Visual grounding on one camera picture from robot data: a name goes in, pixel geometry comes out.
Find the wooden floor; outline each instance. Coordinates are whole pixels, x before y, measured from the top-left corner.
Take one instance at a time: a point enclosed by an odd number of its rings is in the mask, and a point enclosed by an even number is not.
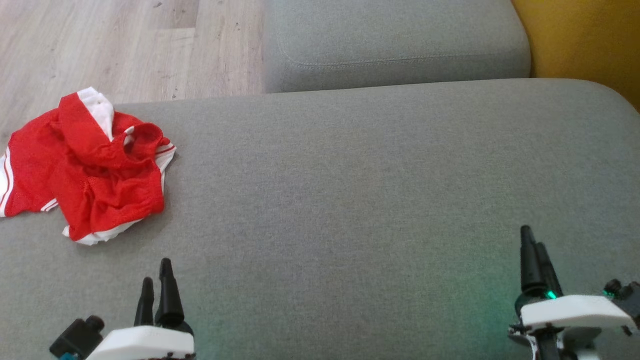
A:
[[[87,86],[114,104],[261,93],[262,1],[0,0],[0,147]]]

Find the gray fabric surface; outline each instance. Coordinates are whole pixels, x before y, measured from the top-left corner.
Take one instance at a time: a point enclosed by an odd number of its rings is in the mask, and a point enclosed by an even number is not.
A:
[[[268,0],[267,92],[526,78],[509,0]]]
[[[62,237],[59,210],[0,219],[3,359],[47,359],[76,317],[130,326],[163,256],[199,359],[529,359],[506,336],[522,224],[567,293],[640,279],[640,115],[600,85],[116,108],[178,147],[166,209],[94,247]],[[615,333],[603,359],[637,359],[640,342]]]

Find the red and white shirt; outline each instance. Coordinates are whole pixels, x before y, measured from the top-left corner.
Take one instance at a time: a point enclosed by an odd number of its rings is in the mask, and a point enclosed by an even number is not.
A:
[[[60,206],[65,236],[93,245],[164,209],[175,146],[159,127],[113,110],[93,88],[12,134],[0,158],[0,217]]]

